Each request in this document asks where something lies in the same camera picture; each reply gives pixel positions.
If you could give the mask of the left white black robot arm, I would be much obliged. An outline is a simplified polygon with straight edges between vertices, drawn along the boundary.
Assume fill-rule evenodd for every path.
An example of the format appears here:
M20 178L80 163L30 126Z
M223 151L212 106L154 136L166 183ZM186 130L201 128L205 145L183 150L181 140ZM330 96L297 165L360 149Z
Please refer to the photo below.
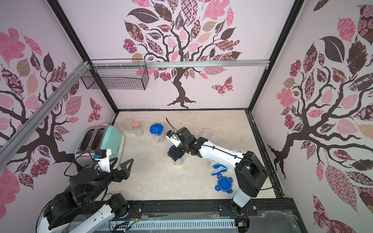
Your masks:
M61 233L74 219L86 211L98 210L73 230L75 233L93 233L101 225L114 218L128 215L129 204L120 193L113 194L106 202L96 199L112 182L120 183L130 177L134 160L119 165L119 169L98 172L94 168L83 169L71 176L64 192L49 201L37 219L37 233Z

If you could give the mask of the left aluminium rail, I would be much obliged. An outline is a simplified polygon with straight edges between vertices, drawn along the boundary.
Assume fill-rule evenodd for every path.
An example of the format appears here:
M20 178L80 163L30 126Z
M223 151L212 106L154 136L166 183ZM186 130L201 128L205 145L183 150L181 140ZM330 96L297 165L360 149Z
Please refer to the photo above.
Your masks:
M87 61L80 63L73 70L67 79L54 91L41 107L26 120L25 124L12 136L1 149L1 169L7 166L13 156L23 146L27 139L39 127L41 122L51 113L52 109L58 104L68 90L82 75L91 68Z

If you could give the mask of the back aluminium rail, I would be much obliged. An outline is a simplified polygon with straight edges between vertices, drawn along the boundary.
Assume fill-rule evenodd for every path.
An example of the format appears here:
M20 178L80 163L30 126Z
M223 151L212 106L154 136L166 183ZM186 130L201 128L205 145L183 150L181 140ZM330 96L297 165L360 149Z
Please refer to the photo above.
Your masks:
M92 67L140 67L140 68L204 68L204 67L267 67L270 64L269 60L234 60L234 61L188 61L188 62L115 62L114 60L100 61L100 63L92 63Z

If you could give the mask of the aluminium rail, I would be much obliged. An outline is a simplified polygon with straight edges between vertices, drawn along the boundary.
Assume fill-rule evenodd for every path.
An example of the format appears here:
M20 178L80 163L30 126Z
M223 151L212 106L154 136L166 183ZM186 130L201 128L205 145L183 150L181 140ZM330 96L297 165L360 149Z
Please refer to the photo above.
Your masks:
M52 109L58 104L68 90L82 75L91 68L87 61L80 63L73 70L67 79L54 91L41 107L26 120L25 124L12 136L1 149L1 169L7 166L13 156L23 146L27 139L39 127L41 122L51 113Z
M234 61L188 61L188 62L115 62L114 60L100 61L100 63L92 63L92 67L140 67L140 68L204 68L204 67L267 67L270 64L269 60L234 60Z

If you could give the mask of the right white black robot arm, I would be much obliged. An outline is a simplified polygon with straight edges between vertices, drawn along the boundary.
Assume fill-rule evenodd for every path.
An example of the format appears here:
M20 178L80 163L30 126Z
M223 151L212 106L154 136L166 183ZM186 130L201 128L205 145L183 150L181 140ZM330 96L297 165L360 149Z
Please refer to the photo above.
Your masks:
M257 197L268 178L267 168L252 151L241 153L219 147L206 138L196 138L185 127L177 132L168 131L166 138L174 145L168 151L168 156L175 162L187 153L215 161L234 171L239 189L232 202L240 209Z

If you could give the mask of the detached blue container lid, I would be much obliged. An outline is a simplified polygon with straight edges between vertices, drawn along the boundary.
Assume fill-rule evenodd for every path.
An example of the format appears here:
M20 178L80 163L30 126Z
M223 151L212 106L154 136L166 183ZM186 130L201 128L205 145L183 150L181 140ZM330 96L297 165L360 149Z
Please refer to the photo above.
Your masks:
M233 193L233 179L231 177L223 176L222 174L217 174L217 184L215 186L216 191L226 192L228 194Z

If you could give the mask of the black base frame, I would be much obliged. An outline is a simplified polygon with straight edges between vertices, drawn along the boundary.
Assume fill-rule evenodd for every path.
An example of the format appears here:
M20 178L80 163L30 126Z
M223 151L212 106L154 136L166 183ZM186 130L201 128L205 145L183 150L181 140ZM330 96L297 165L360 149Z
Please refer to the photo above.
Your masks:
M128 215L111 221L233 219L237 228L212 230L130 231L121 233L305 233L298 208L290 198L252 199L242 209L230 199L129 201ZM73 230L98 210L78 215L63 233Z

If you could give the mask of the blue toothbrush case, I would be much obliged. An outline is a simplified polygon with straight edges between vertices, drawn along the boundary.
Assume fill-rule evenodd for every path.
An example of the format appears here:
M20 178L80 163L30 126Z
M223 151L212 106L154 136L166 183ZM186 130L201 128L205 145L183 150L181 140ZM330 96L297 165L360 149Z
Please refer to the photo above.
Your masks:
M212 176L217 176L220 173L227 172L228 168L226 166L216 164L213 166L214 171L212 172Z

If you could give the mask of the mint chrome toaster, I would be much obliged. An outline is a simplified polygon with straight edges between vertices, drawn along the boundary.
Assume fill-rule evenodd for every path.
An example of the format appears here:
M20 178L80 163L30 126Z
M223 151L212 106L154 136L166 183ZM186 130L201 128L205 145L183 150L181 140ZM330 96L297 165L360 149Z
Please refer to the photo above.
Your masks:
M117 159L116 165L121 160L125 142L125 135L108 124L89 127L81 137L75 151L77 157L86 150L96 151L98 149L110 149L110 159Z

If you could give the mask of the clear glass tumbler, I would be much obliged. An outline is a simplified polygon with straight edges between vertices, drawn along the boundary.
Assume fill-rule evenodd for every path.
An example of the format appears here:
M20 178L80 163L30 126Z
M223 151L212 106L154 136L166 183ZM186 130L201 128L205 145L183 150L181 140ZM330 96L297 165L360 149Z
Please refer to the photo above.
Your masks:
M134 128L133 128L133 123L134 121L132 119L125 119L123 122L122 122L122 126L123 128L125 129L126 132L128 132L129 134L133 134L134 133Z

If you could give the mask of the small bottle cork lid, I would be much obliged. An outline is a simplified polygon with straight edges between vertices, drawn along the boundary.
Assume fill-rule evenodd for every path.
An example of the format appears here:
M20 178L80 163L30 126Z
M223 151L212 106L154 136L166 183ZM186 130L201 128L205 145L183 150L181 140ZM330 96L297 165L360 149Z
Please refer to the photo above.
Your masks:
M140 126L140 124L137 121L132 123L132 127L133 127L133 130L134 130L134 134L137 137L143 136L143 134L144 134L143 128Z

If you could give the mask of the blue lid container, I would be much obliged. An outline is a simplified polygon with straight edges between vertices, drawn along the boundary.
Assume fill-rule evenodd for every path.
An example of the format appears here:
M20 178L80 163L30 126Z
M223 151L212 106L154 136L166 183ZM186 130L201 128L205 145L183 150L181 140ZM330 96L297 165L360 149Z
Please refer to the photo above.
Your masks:
M150 127L150 133L157 144L162 144L165 140L164 127L160 123L153 124Z
M185 154L184 149L175 145L171 146L167 155L173 160L175 166L181 166L183 164L183 155Z

